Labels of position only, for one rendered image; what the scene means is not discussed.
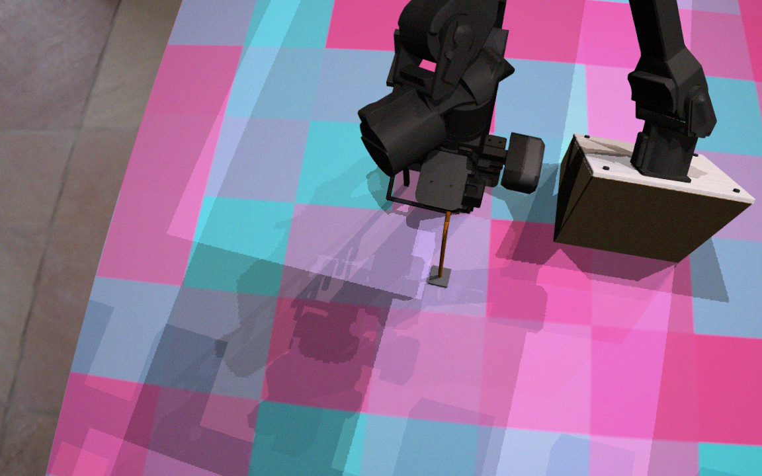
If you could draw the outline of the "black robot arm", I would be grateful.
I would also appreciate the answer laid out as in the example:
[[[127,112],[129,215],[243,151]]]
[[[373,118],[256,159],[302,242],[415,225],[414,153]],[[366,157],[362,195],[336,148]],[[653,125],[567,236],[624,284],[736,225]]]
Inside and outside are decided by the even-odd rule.
[[[631,165],[643,176],[690,183],[698,138],[717,123],[704,70],[684,43],[677,0],[628,2],[641,57],[627,79],[636,118],[645,120]],[[362,143],[385,175],[422,159],[415,199],[425,207],[469,214],[483,201],[477,153],[441,144],[446,133],[473,136],[487,126],[496,85],[515,72],[493,46],[483,48],[498,3],[411,0],[398,19],[400,88],[357,112]],[[423,59],[435,71],[420,67]]]

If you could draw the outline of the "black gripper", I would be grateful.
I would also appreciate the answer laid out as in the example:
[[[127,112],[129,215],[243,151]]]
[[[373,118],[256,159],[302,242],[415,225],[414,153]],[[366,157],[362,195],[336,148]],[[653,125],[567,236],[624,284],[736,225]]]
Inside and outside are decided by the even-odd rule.
[[[498,186],[500,171],[504,166],[504,174],[500,186],[512,192],[531,194],[536,192],[545,144],[541,138],[533,138],[511,132],[508,150],[506,138],[486,135],[489,122],[480,132],[473,136],[454,136],[446,133],[446,140],[441,147],[458,150],[467,147],[478,155],[478,178],[485,180],[485,186]]]

